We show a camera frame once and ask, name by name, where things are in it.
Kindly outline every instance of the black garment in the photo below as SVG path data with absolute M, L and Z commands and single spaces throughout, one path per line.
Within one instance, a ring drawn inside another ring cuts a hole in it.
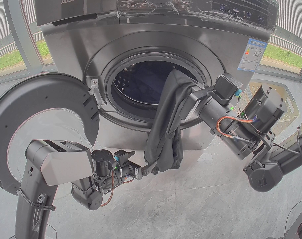
M 180 167 L 183 148 L 179 114 L 194 85 L 195 83 L 179 70 L 172 70 L 165 81 L 144 151 L 147 163 L 157 160 L 153 174 Z

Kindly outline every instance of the blue connector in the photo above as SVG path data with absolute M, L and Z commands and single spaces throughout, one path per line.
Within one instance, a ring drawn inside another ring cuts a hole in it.
M 255 117 L 253 118 L 253 122 L 257 122 L 259 121 L 259 118 L 255 115 Z
M 241 97 L 241 96 L 242 96 L 242 93 L 243 93 L 243 90 L 238 89 L 238 90 L 235 92 L 235 96 L 236 96 L 236 97 Z

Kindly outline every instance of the gray tile floor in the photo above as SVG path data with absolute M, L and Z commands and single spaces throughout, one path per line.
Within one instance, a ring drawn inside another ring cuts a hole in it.
M 300 117 L 277 137 L 281 142 L 302 121 L 302 86 L 273 80 L 287 85 L 300 111 Z M 0 86 L 0 95 L 10 85 Z M 132 160 L 145 164 L 142 152 Z M 94 212 L 73 200 L 69 184 L 62 185 L 49 224 L 57 230 L 58 238 L 68 239 L 281 237 L 288 212 L 302 199 L 302 167 L 285 176 L 272 191 L 258 193 L 242 172 L 246 162 L 214 138 L 206 150 L 186 151 L 179 170 L 150 174 L 140 182 L 122 185 L 109 205 Z M 0 189 L 0 239 L 14 234 L 16 201 L 17 197 Z M 301 211 L 302 203 L 291 213 L 288 225 Z M 47 235 L 55 238 L 52 228 Z

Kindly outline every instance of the sticker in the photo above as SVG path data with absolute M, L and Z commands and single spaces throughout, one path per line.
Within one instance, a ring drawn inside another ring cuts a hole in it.
M 189 112 L 188 116 L 186 116 L 185 120 L 188 120 L 190 117 L 192 117 L 192 115 L 193 115 L 193 113 L 195 112 L 195 109 L 197 108 L 197 106 L 198 106 L 198 104 L 200 103 L 200 101 L 201 101 L 201 100 L 198 100 L 198 101 L 195 103 L 193 109 L 190 110 L 190 112 Z
M 140 179 L 140 178 L 139 178 L 139 171 L 138 171 L 137 168 L 134 168 L 134 170 L 135 170 L 135 178 L 136 178 L 137 180 L 139 180 L 139 179 Z
M 45 198 L 46 198 L 45 195 L 43 193 L 41 193 L 40 196 L 37 199 L 37 204 L 38 205 L 44 205 Z M 33 231 L 39 232 L 41 220 L 42 220 L 42 217 L 43 217 L 43 212 L 44 212 L 43 209 L 40 209 L 40 208 L 35 209 L 34 221 L 33 221 Z
M 267 42 L 250 38 L 237 70 L 255 72 L 264 55 L 266 47 Z

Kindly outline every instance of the black robot arm segment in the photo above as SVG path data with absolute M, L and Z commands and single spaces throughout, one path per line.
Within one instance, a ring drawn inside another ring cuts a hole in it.
M 71 182 L 72 197 L 89 210 L 102 205 L 103 194 L 127 183 L 127 177 L 141 180 L 156 162 L 141 167 L 129 158 L 135 152 L 108 150 L 93 153 L 75 142 L 33 140 L 26 149 L 27 163 L 18 192 L 15 239 L 43 239 L 58 185 Z
M 243 171 L 253 189 L 266 192 L 302 165 L 302 125 L 281 144 L 274 143 L 271 128 L 287 111 L 284 100 L 263 84 L 239 113 L 230 101 L 241 93 L 240 87 L 230 74 L 221 75 L 212 87 L 197 84 L 180 116 L 187 119 L 195 113 L 240 159 L 253 153 Z

